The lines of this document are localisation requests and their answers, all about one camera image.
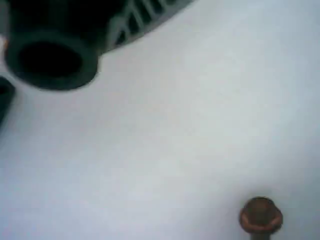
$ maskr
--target black cylindrical port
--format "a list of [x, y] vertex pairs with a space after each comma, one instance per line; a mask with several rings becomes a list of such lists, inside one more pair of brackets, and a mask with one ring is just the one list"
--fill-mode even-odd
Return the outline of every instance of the black cylindrical port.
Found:
[[23, 81], [72, 90], [96, 75], [108, 22], [126, 0], [7, 0], [7, 67]]
[[7, 79], [0, 76], [0, 125], [8, 113], [14, 95], [14, 86]]

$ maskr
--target plastic hole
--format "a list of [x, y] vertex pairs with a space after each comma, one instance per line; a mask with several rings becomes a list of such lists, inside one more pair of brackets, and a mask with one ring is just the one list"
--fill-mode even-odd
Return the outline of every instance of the plastic hole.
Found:
[[48, 78], [67, 77], [82, 67], [82, 58], [71, 48], [52, 42], [26, 45], [19, 53], [19, 63], [27, 74]]

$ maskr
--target screw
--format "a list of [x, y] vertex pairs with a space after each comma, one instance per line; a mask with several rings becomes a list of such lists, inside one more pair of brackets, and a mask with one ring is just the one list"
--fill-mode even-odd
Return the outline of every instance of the screw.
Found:
[[283, 224], [283, 215], [275, 203], [266, 197], [254, 197], [240, 212], [240, 225], [252, 240], [269, 240]]

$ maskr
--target white surface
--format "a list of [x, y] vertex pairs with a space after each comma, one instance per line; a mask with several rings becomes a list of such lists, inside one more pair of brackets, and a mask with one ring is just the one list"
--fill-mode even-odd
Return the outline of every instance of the white surface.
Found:
[[319, 12], [198, 0], [79, 91], [13, 79], [1, 239], [247, 240], [255, 195], [284, 213], [274, 240], [318, 239]]

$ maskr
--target black connector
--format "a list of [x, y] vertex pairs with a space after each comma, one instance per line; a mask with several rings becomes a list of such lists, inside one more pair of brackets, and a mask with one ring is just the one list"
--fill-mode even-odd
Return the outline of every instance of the black connector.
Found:
[[23, 81], [71, 90], [96, 75], [106, 51], [107, 23], [126, 0], [6, 0], [4, 59]]
[[15, 92], [15, 87], [7, 79], [0, 76], [0, 125], [9, 111]]

